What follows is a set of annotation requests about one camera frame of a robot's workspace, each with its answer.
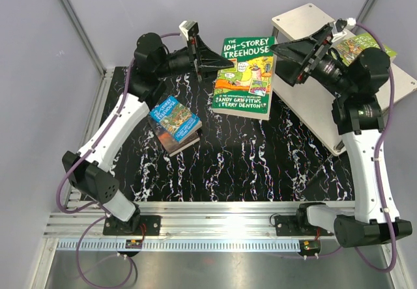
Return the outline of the green 104-Storey Treehouse book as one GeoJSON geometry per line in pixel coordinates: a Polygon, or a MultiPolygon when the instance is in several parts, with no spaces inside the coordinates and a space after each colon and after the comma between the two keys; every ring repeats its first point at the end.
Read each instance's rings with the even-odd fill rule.
{"type": "Polygon", "coordinates": [[[222,56],[233,67],[220,70],[214,84],[215,113],[268,120],[275,68],[270,47],[273,36],[230,37],[223,41],[222,56]]]}

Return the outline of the lime 65-Storey Treehouse book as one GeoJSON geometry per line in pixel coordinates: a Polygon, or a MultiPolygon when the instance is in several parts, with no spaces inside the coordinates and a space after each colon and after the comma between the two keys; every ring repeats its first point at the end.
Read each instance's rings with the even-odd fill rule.
{"type": "Polygon", "coordinates": [[[369,33],[362,33],[343,40],[334,48],[341,55],[343,63],[348,66],[363,50],[379,46],[369,33]]]}

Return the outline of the blue 26-Storey Treehouse book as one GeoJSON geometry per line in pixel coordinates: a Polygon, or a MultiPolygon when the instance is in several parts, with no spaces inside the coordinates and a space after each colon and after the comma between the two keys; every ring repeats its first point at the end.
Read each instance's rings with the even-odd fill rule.
{"type": "Polygon", "coordinates": [[[202,127],[200,118],[173,96],[154,107],[150,116],[178,143],[202,127]]]}

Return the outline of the blue back-cover book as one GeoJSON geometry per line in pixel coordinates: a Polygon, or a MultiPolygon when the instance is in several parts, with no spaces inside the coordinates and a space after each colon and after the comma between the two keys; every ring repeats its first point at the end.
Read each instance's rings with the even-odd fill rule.
{"type": "Polygon", "coordinates": [[[397,52],[389,48],[387,45],[383,45],[383,51],[389,56],[390,61],[393,62],[397,57],[397,52]]]}

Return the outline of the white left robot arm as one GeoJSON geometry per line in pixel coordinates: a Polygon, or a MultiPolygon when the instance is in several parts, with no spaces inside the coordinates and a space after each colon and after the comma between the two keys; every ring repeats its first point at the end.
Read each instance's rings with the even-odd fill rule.
{"type": "Polygon", "coordinates": [[[233,62],[212,51],[198,34],[186,38],[186,47],[169,52],[162,37],[146,33],[136,42],[125,75],[124,91],[97,132],[76,153],[62,158],[69,182],[105,211],[105,217],[123,234],[144,232],[139,207],[119,189],[109,172],[113,159],[134,128],[148,116],[166,90],[165,77],[185,73],[209,81],[233,62]]]}

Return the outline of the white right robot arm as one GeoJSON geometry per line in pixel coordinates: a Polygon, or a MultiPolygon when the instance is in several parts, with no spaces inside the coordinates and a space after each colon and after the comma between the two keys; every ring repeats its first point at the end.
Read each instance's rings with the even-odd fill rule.
{"type": "Polygon", "coordinates": [[[323,228],[344,247],[394,242],[412,234],[410,221],[400,217],[392,198],[383,137],[387,125],[377,92],[390,78],[388,54],[376,47],[362,50],[350,64],[330,54],[332,44],[348,21],[327,23],[298,40],[274,44],[275,73],[286,84],[316,79],[334,95],[332,118],[348,153],[355,193],[354,213],[309,202],[297,210],[295,227],[303,235],[323,228]]]}

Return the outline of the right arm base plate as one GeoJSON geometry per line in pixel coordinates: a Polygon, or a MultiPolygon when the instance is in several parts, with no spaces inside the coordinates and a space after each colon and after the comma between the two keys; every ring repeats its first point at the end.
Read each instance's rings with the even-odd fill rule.
{"type": "Polygon", "coordinates": [[[277,236],[317,236],[317,228],[302,228],[295,215],[273,215],[274,228],[277,236]]]}

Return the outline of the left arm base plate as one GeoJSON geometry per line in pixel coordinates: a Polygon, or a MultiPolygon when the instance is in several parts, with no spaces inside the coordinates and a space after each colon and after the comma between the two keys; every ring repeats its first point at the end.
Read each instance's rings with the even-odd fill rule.
{"type": "Polygon", "coordinates": [[[159,236],[161,217],[159,215],[139,215],[124,222],[116,217],[105,220],[104,236],[159,236]]]}

